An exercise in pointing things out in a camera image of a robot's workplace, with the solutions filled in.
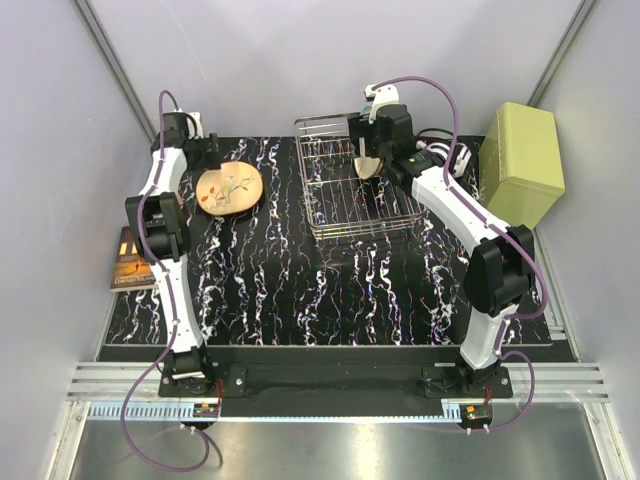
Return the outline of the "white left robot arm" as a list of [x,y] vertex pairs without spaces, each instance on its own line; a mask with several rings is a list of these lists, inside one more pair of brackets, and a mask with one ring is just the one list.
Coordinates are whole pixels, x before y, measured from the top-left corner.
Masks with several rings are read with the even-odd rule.
[[163,384],[196,396],[215,386],[216,372],[204,346],[188,281],[191,235],[179,186],[187,168],[217,148],[205,137],[197,112],[176,109],[161,115],[151,146],[151,170],[139,194],[125,200],[138,253],[149,263],[167,325]]

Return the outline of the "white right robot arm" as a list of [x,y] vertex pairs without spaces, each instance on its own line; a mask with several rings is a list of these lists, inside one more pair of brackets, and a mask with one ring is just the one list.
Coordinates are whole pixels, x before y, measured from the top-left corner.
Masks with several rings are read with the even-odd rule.
[[347,126],[358,171],[385,175],[426,206],[469,255],[463,291],[471,316],[448,385],[476,396],[496,374],[510,317],[535,285],[533,234],[501,221],[459,187],[444,155],[414,135],[405,105],[351,113]]

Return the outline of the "yellow floral plate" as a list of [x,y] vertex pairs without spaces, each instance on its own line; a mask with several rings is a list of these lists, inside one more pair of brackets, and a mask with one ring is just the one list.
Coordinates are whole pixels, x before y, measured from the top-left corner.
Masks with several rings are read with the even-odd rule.
[[258,204],[263,193],[260,172],[243,161],[224,162],[217,169],[205,170],[195,188],[199,207],[212,216],[247,211]]

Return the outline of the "cream plate with sprig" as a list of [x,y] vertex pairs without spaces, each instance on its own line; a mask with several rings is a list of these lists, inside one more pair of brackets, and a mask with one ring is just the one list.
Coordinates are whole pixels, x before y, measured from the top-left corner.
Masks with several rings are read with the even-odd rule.
[[374,148],[375,125],[370,122],[371,106],[348,119],[349,137],[353,146],[354,168],[361,180],[371,179],[382,169],[382,161]]

